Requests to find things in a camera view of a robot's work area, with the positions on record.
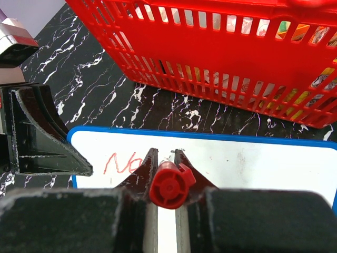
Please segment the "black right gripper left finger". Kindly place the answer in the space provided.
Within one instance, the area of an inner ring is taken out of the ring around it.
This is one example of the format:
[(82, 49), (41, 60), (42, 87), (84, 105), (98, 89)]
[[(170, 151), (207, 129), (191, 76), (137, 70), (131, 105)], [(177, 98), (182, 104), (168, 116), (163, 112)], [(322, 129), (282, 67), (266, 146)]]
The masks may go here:
[(150, 148), (142, 164), (117, 189), (122, 191), (114, 232), (114, 252), (158, 252), (158, 206), (150, 186), (158, 169), (158, 149)]

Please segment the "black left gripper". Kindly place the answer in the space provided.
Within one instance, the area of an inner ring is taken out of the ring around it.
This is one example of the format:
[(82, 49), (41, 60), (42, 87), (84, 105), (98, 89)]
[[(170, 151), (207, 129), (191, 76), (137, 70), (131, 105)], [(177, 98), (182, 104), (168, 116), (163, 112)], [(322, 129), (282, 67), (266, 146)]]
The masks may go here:
[(91, 176), (92, 165), (68, 142), (68, 132), (49, 86), (1, 86), (1, 171)]

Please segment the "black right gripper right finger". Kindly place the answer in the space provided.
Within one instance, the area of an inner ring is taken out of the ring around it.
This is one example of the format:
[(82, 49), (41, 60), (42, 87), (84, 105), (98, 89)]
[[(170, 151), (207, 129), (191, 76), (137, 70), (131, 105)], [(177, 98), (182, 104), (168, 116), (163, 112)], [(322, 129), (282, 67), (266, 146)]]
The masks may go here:
[(205, 191), (217, 187), (195, 169), (182, 150), (175, 150), (174, 163), (191, 169), (196, 180), (185, 203), (175, 211), (177, 252), (203, 252), (212, 244)]

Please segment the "red capped marker pen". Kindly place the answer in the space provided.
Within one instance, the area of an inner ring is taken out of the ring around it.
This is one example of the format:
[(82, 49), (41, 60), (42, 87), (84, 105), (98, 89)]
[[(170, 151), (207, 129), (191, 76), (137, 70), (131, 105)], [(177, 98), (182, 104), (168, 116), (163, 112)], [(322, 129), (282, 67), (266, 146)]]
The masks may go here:
[(182, 206), (196, 183), (191, 167), (166, 159), (162, 160), (152, 179), (149, 198), (155, 205), (166, 209)]

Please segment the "blue framed whiteboard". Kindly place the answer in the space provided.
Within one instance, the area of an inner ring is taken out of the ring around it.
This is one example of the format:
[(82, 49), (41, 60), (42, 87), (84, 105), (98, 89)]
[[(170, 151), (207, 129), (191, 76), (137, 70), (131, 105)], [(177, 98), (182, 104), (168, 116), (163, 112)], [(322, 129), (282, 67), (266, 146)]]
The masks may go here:
[[(203, 252), (336, 252), (334, 142), (97, 126), (67, 139), (93, 167), (76, 188), (116, 188), (150, 148), (158, 165), (182, 150), (217, 187), (205, 191), (212, 244)], [(158, 206), (158, 252), (177, 252), (175, 211)]]

